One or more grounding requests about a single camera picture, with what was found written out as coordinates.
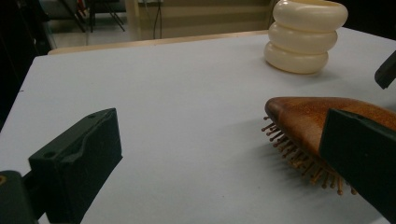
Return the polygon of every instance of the tabletop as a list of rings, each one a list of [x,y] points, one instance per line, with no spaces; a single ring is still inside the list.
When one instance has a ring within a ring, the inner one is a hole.
[[[0,169],[25,175],[30,155],[115,107],[124,158],[82,223],[379,223],[361,196],[311,186],[261,132],[276,96],[396,110],[396,88],[374,80],[396,42],[338,34],[328,64],[310,76],[266,63],[267,35],[35,58],[0,133]]]

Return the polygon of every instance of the ring of cream-colored vase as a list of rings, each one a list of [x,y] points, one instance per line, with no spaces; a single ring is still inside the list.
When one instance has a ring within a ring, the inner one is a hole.
[[[264,49],[265,60],[281,70],[297,74],[313,74],[326,65],[329,54],[300,54],[283,50],[268,42]]]
[[[338,35],[335,31],[313,33],[293,30],[274,22],[268,30],[268,36],[279,48],[299,53],[321,54],[334,47]]]
[[[331,32],[344,25],[347,9],[330,1],[281,0],[274,7],[274,19],[296,30]]]

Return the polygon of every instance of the black object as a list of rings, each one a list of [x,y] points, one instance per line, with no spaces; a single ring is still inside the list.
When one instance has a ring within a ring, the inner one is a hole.
[[[384,61],[375,72],[375,81],[385,89],[396,78],[396,50]]]
[[[36,223],[43,213],[80,223],[121,159],[116,109],[85,117],[32,155],[23,178],[0,172],[0,223]]]
[[[396,223],[396,132],[360,115],[330,109],[319,153],[367,202]]]

